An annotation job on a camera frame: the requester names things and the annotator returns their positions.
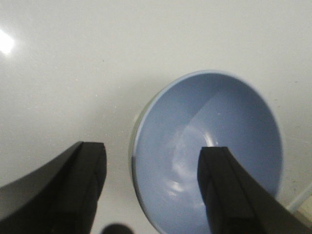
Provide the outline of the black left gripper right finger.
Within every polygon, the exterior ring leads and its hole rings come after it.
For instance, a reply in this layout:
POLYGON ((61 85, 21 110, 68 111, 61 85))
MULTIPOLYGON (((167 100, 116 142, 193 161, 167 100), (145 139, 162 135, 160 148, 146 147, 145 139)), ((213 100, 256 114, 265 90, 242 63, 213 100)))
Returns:
POLYGON ((226 147, 203 147, 197 180, 213 234, 310 234, 226 147))

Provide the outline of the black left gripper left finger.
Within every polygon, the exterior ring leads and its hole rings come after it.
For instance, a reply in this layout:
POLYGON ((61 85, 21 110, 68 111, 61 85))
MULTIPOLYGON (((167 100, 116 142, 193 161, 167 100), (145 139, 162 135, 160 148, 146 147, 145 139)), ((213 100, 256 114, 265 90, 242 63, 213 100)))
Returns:
POLYGON ((75 143, 33 172, 1 187, 1 233, 90 233, 106 172, 103 143, 75 143))

